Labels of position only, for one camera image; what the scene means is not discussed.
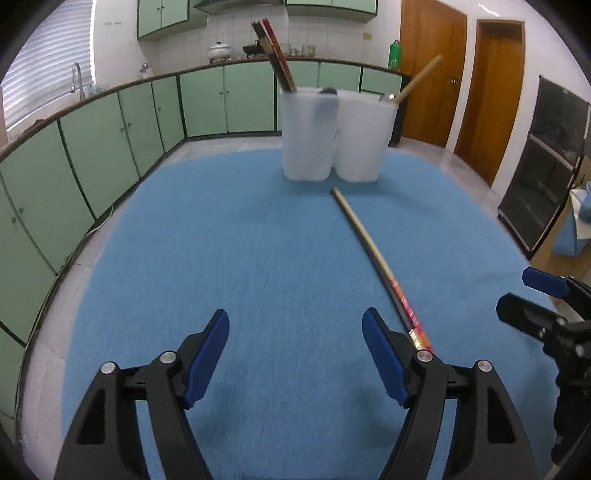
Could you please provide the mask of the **right wooden door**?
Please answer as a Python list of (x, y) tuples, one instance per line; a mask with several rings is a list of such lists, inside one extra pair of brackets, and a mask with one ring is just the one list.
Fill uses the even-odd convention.
[(525, 70), (525, 24), (479, 20), (466, 110), (455, 153), (488, 185), (510, 140)]

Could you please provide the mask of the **green lower kitchen cabinets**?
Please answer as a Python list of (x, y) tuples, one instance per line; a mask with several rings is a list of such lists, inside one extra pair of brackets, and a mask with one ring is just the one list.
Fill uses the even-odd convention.
[(41, 122), (1, 156), (1, 416), (58, 274), (95, 222), (188, 139), (280, 130), (266, 61), (135, 82)]

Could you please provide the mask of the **blue cloth pile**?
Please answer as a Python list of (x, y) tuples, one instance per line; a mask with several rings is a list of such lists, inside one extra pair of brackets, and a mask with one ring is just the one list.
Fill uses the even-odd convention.
[(577, 258), (590, 242), (590, 182), (569, 192), (570, 211), (554, 242), (555, 255)]

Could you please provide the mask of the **wooden door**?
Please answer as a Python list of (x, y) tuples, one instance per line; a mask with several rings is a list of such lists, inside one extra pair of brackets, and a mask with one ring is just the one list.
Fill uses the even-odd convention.
[(405, 137), (447, 144), (462, 83), (467, 30), (467, 15), (443, 2), (402, 3), (402, 71), (416, 76), (434, 58), (443, 57), (407, 98)]
[(488, 185), (510, 140), (525, 70), (525, 24), (479, 20), (466, 110), (455, 153)]

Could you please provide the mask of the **window blinds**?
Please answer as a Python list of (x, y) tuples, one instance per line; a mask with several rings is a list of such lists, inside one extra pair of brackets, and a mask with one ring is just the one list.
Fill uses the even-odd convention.
[(1, 83), (4, 118), (11, 127), (44, 105), (70, 94), (78, 62), (84, 90), (93, 83), (92, 0), (68, 0), (32, 33)]

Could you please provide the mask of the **black chopstick silver band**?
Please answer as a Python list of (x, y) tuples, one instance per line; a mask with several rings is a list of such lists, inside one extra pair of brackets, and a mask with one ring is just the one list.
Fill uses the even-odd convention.
[(279, 57), (276, 56), (276, 52), (271, 46), (270, 38), (266, 35), (266, 30), (263, 28), (262, 23), (259, 21), (252, 23), (252, 28), (256, 32), (257, 39), (259, 40), (259, 46), (263, 48), (263, 53), (266, 54), (266, 58), (270, 61), (270, 65), (273, 68), (273, 73), (276, 75), (276, 80), (280, 84), (280, 88), (284, 92), (291, 92), (290, 82), (287, 80), (287, 73), (284, 71), (283, 66), (280, 64)]

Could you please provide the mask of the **black oven cabinet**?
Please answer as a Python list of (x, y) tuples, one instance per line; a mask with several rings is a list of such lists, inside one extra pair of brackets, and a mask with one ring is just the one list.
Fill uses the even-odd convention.
[(498, 218), (530, 259), (554, 225), (583, 158), (590, 103), (539, 78), (533, 120)]

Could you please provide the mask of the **white cooking pot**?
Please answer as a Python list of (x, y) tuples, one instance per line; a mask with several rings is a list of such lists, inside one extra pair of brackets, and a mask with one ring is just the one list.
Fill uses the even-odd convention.
[(207, 49), (208, 63), (225, 62), (231, 58), (231, 52), (231, 47), (228, 44), (217, 41)]

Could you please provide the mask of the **red handled bamboo chopstick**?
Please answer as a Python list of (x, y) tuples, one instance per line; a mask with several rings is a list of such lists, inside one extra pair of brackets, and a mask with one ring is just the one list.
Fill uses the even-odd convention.
[(427, 350), (433, 353), (434, 349), (425, 329), (401, 287), (401, 284), (398, 282), (393, 270), (391, 270), (390, 265), (377, 244), (374, 242), (369, 231), (363, 226), (362, 221), (360, 221), (360, 218), (356, 215), (356, 212), (351, 205), (349, 205), (346, 197), (342, 195), (342, 192), (339, 191), (337, 187), (332, 187), (331, 194), (339, 204), (342, 213), (345, 214), (346, 220), (349, 221), (356, 236), (360, 239), (363, 248), (367, 251), (370, 261), (373, 262), (377, 269), (388, 294), (392, 298), (394, 309), (397, 310), (401, 322), (403, 323), (413, 345), (417, 350)]

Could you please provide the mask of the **blue table mat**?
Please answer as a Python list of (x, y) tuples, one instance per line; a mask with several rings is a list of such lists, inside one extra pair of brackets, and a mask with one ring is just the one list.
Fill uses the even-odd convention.
[(229, 337), (187, 418), (217, 479), (376, 479), (405, 418), (363, 340), (363, 312), (400, 320), (332, 198), (369, 230), (445, 362), (496, 368), (537, 468), (551, 465), (556, 368), (502, 323), (524, 286), (513, 239), (430, 162), (392, 153), (380, 178), (290, 182), (279, 150), (159, 168), (132, 195), (73, 328), (62, 391), (69, 425), (100, 365), (143, 365), (228, 312)]

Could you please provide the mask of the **white twin utensil holder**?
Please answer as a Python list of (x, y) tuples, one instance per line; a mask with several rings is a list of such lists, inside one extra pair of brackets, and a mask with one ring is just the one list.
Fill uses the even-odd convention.
[(399, 105), (381, 102), (381, 95), (338, 90), (338, 117), (321, 122), (315, 116), (321, 90), (303, 88), (280, 95), (284, 176), (320, 182), (335, 173), (349, 183), (377, 181)]

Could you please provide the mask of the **left wooden door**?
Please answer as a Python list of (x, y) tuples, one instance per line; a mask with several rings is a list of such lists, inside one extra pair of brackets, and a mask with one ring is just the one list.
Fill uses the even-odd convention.
[(434, 58), (443, 57), (407, 98), (405, 137), (447, 144), (462, 83), (467, 30), (467, 15), (443, 2), (402, 3), (402, 71), (416, 76)]

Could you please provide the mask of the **black wok on stove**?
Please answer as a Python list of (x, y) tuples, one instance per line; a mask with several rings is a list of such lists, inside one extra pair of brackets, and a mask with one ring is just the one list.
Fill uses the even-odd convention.
[(259, 44), (259, 41), (243, 46), (242, 51), (246, 59), (263, 58), (266, 56), (266, 52), (264, 52), (263, 46)]

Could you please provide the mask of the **chrome sink faucet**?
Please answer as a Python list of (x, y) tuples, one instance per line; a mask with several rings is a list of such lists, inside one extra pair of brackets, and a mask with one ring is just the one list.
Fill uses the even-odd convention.
[(78, 62), (74, 62), (71, 68), (70, 92), (78, 93), (80, 101), (85, 99), (82, 70)]

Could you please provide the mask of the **green bottle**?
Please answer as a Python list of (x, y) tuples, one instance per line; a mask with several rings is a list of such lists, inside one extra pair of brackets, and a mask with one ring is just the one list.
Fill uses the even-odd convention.
[(394, 42), (390, 45), (389, 50), (389, 68), (394, 71), (399, 71), (401, 69), (402, 63), (402, 44), (399, 40), (394, 40)]

